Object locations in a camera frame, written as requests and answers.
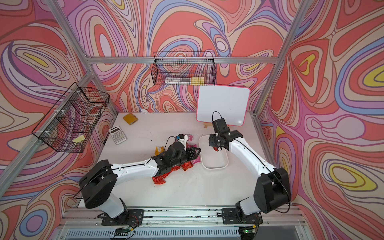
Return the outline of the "white plastic storage box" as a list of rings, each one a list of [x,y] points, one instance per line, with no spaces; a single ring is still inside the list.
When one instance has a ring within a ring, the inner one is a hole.
[[[200,159],[203,168],[208,171],[223,170],[229,165],[229,159],[225,150],[215,151],[209,146],[209,135],[204,135],[199,138]]]

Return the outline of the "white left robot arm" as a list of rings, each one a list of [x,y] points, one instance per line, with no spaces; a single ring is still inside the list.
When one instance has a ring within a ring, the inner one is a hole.
[[[125,211],[122,200],[113,194],[114,187],[136,179],[163,176],[175,167],[196,160],[200,153],[200,148],[174,142],[166,151],[142,162],[111,164],[102,160],[79,181],[85,207],[100,209],[114,219]]]

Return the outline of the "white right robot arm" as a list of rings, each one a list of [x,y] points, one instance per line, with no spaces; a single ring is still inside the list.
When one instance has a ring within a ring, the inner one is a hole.
[[[267,214],[291,204],[290,179],[284,168],[278,169],[263,159],[239,131],[230,130],[225,119],[214,120],[213,128],[215,132],[209,136],[209,146],[231,152],[256,177],[253,195],[236,203],[239,216]]]

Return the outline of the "pink framed whiteboard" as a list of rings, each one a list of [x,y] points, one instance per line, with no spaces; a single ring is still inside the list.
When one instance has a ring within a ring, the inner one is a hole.
[[[230,86],[200,86],[196,119],[212,122],[218,117],[227,125],[242,126],[245,121],[250,90]]]

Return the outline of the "yellow square pad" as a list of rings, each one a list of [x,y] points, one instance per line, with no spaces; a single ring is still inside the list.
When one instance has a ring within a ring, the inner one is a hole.
[[[123,116],[123,120],[131,126],[138,121],[138,118],[134,114],[129,113]]]

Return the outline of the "grey calculator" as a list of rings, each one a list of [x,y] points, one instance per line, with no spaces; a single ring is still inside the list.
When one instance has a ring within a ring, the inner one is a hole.
[[[119,145],[127,140],[127,137],[120,126],[110,128],[109,133],[116,145]]]

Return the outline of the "yellow sticky notes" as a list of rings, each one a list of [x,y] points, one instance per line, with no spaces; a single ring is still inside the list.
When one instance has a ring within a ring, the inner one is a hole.
[[[204,86],[205,78],[204,77],[191,77],[192,86]]]

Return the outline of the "black marker pen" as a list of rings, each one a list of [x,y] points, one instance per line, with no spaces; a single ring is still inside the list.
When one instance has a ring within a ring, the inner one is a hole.
[[[105,145],[105,144],[106,144],[106,142],[107,142],[107,140],[108,140],[108,137],[109,137],[109,135],[110,135],[110,132],[107,132],[107,135],[106,135],[106,137],[105,137],[105,139],[104,139],[104,141],[103,141],[103,145]]]

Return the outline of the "green circuit board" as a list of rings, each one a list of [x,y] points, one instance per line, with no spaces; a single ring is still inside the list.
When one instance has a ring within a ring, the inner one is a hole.
[[[128,236],[134,231],[133,228],[119,228],[115,230],[114,236]]]

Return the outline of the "yellow note in left basket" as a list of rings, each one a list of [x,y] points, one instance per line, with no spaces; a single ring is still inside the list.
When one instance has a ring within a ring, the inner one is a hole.
[[[79,136],[79,137],[73,139],[72,142],[73,142],[74,144],[80,144],[80,143],[84,142],[85,139],[86,139],[86,137],[85,137],[84,135],[81,135],[81,136]]]

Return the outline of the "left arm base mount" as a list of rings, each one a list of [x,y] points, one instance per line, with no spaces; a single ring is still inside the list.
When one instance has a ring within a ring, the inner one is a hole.
[[[132,226],[135,228],[142,224],[144,210],[126,210],[116,218],[111,218],[106,213],[103,213],[98,218],[102,219],[102,226]]]

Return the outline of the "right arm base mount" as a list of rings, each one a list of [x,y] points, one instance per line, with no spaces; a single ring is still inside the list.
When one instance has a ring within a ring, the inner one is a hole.
[[[224,225],[261,225],[263,223],[262,215],[255,213],[251,215],[245,215],[239,208],[224,208],[221,212],[217,213],[217,216],[222,218]]]

